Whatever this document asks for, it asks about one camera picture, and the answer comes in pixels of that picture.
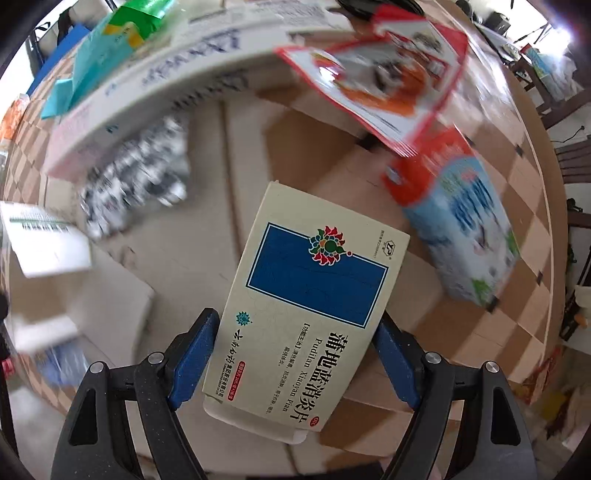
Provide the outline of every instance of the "chair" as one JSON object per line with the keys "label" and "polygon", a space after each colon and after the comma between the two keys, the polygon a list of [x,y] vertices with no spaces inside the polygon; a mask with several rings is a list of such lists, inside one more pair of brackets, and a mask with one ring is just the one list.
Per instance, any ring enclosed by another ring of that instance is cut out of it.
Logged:
{"label": "chair", "polygon": [[591,135],[587,140],[556,149],[564,183],[591,183]]}

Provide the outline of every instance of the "metal screw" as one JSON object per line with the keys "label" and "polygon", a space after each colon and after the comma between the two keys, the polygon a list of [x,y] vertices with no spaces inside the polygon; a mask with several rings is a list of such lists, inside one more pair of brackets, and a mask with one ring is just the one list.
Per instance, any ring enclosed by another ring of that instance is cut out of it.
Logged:
{"label": "metal screw", "polygon": [[487,362],[484,366],[491,374],[496,374],[501,369],[495,362]]}
{"label": "metal screw", "polygon": [[103,362],[95,362],[90,366],[91,373],[98,374],[101,373],[104,369]]}
{"label": "metal screw", "polygon": [[427,355],[425,355],[425,358],[430,364],[437,365],[441,363],[441,355],[439,355],[439,353],[429,352]]}
{"label": "metal screw", "polygon": [[162,352],[151,353],[148,357],[148,362],[152,365],[158,365],[162,363],[162,360],[164,360],[164,354]]}

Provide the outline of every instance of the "floor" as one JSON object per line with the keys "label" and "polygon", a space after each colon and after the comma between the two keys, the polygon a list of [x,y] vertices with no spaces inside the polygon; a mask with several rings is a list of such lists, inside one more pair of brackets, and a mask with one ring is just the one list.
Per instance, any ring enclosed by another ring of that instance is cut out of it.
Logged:
{"label": "floor", "polygon": [[49,480],[64,417],[18,379],[9,388],[21,461],[35,480]]}
{"label": "floor", "polygon": [[[546,422],[541,417],[547,412],[548,406],[552,405],[550,399],[555,396],[555,392],[566,392],[574,387],[586,388],[587,385],[591,385],[591,355],[567,348],[544,393],[528,410],[529,415],[525,419],[532,438],[540,480],[552,480],[571,456],[571,451],[562,441],[568,434],[558,432],[549,439],[546,438]],[[589,421],[589,409],[586,403],[578,405],[577,414],[571,419],[576,418],[575,423],[584,426]]]}

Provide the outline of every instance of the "wall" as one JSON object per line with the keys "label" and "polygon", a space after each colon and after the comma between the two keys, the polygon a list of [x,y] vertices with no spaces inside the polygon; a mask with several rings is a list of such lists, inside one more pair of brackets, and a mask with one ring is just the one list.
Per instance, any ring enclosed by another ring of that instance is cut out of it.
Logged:
{"label": "wall", "polygon": [[547,21],[527,0],[515,0],[513,10],[511,0],[469,0],[469,2],[483,20],[486,20],[491,12],[499,12],[509,17],[511,27],[507,31],[507,37],[511,40],[528,34]]}
{"label": "wall", "polygon": [[16,100],[19,93],[25,93],[33,81],[27,49],[23,45],[12,58],[0,78],[0,120]]}

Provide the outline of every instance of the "table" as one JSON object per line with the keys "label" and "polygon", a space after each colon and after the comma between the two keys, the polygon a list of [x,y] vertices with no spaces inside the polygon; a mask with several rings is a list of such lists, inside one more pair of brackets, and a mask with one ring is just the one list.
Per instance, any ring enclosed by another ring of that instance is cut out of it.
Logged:
{"label": "table", "polygon": [[[425,350],[471,366],[495,359],[515,382],[552,350],[564,307],[567,245],[556,156],[535,107],[463,13],[446,0],[420,3],[428,16],[464,28],[481,49],[470,52],[439,121],[455,123],[481,154],[521,248],[522,260],[496,307],[486,312],[443,294],[424,245],[382,186],[390,153],[364,149],[365,133],[354,120],[297,84],[196,109],[190,123],[189,200],[99,243],[157,293],[139,358],[186,331],[203,307],[223,310],[262,195],[274,179],[411,234],[388,312]],[[71,63],[58,64],[33,96],[9,159],[5,199],[47,201],[47,179],[38,169],[51,121],[38,114],[51,82]],[[67,410],[73,392],[49,387],[30,359],[22,362],[33,388]],[[371,348],[325,429],[289,449],[210,418],[202,399],[198,388],[178,415],[204,469],[250,475],[320,472],[390,456],[411,415]],[[137,410],[129,414],[137,450],[149,455]],[[455,408],[452,427],[458,418]]]}

